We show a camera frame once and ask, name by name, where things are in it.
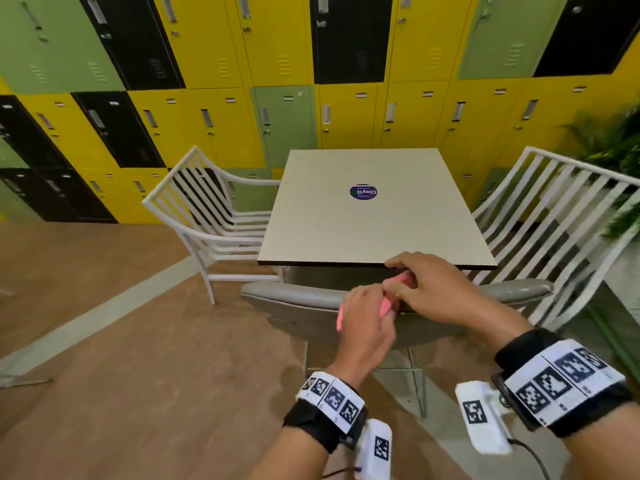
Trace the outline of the person's right hand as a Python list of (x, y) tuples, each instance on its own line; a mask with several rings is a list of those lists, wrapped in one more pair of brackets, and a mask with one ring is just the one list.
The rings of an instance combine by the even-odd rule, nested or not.
[(533, 329), (517, 310), (483, 294), (448, 261), (427, 255), (426, 279), (421, 287), (428, 295), (428, 311), (418, 314), (472, 330), (494, 352)]

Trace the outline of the person's left hand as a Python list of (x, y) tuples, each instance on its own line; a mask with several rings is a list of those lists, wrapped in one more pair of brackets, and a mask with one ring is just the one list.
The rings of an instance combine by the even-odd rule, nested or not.
[(348, 322), (348, 295), (342, 304), (339, 347), (327, 371), (358, 390), (395, 343), (396, 327), (395, 322)]

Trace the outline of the pink cloth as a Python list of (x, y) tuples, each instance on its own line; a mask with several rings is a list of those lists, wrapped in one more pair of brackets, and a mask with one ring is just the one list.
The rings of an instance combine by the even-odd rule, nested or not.
[[(415, 284), (415, 277), (411, 271), (407, 270), (402, 272), (401, 274), (398, 274), (396, 276), (386, 279), (383, 283), (402, 283), (405, 286), (409, 287)], [(389, 313), (389, 311), (394, 309), (394, 307), (398, 302), (399, 302), (399, 299), (396, 297), (396, 295), (384, 294), (380, 304), (380, 317), (384, 317), (387, 313)], [(343, 314), (344, 314), (343, 308), (344, 306), (341, 305), (339, 309), (338, 317), (337, 317), (336, 329), (338, 332), (341, 332), (342, 330), (342, 321), (343, 321)]]

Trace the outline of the person's right forearm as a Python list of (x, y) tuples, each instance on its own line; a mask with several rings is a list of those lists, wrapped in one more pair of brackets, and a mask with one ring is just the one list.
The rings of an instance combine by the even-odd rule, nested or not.
[(585, 400), (550, 426), (583, 480), (640, 480), (640, 404), (624, 384)]

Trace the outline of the person's left forearm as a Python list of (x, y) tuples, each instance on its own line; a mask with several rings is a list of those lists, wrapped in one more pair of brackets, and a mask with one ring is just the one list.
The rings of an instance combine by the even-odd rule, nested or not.
[(325, 472), (329, 452), (300, 428), (283, 427), (245, 480), (355, 480), (352, 467)]

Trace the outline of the grey cushioned chair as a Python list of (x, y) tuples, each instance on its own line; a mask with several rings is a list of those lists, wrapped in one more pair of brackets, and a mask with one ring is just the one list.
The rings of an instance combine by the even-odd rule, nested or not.
[[(487, 296), (513, 308), (522, 308), (552, 296), (554, 285), (546, 280), (523, 279), (480, 285)], [(347, 291), (319, 289), (282, 282), (252, 282), (241, 289), (241, 296), (256, 309), (268, 314), (276, 329), (305, 342), (303, 374), (305, 379), (320, 368), (307, 364), (310, 343), (336, 345), (339, 341), (337, 321)], [(462, 327), (428, 320), (401, 305), (396, 316), (396, 349), (406, 349), (410, 366), (381, 367), (381, 371), (410, 372), (417, 392), (421, 418), (427, 417), (426, 379), (413, 361), (412, 347), (462, 332)]]

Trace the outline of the beige square table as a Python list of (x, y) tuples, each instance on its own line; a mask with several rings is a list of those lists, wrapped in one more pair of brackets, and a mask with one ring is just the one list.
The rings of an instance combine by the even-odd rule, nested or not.
[[(359, 184), (377, 197), (352, 198)], [(377, 268), (404, 251), (462, 271), (497, 268), (438, 149), (290, 151), (260, 265)]]

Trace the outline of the black wristband with marker tags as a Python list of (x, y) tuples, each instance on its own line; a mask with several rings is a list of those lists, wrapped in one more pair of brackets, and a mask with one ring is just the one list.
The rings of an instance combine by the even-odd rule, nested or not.
[(354, 387), (325, 371), (316, 371), (298, 391), (282, 426), (306, 432), (331, 454), (339, 445), (355, 450), (368, 416)]
[(544, 328), (510, 341), (494, 360), (502, 368), (494, 385), (530, 431), (565, 438), (633, 401), (622, 373)]

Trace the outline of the white slatted chair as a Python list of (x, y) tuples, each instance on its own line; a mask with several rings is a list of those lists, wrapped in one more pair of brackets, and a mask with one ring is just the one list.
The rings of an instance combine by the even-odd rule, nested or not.
[(524, 314), (535, 326), (557, 330), (640, 241), (640, 179), (526, 146), (473, 217), (497, 268), (467, 272), (472, 281), (551, 282), (551, 295), (525, 305)]
[(209, 267), (217, 262), (257, 261), (270, 210), (239, 211), (231, 193), (236, 185), (274, 190), (279, 179), (240, 177), (217, 167), (192, 147), (179, 163), (143, 199), (142, 205), (171, 227), (195, 259), (212, 305), (217, 282), (284, 282), (282, 266), (275, 274), (220, 274)]

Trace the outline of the white planter box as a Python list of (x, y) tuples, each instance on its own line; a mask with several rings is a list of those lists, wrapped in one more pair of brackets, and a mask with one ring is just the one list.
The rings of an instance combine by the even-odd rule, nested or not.
[(640, 234), (621, 252), (604, 281), (640, 325)]

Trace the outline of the green leafy plant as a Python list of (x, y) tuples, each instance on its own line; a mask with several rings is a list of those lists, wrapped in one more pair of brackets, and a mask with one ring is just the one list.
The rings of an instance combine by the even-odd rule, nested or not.
[[(571, 123), (560, 127), (580, 144), (581, 151), (573, 158), (640, 180), (640, 98), (608, 120), (579, 112)], [(630, 184), (613, 208), (620, 210), (636, 191), (640, 184)], [(604, 239), (616, 240), (631, 227), (640, 228), (640, 200), (619, 217), (612, 217)]]

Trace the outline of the wall of coloured metal lockers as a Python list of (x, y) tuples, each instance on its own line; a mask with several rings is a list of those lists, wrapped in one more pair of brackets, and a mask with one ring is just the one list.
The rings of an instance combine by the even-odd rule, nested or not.
[(156, 224), (199, 146), (439, 149), (471, 208), (640, 102), (640, 0), (0, 0), (0, 222)]

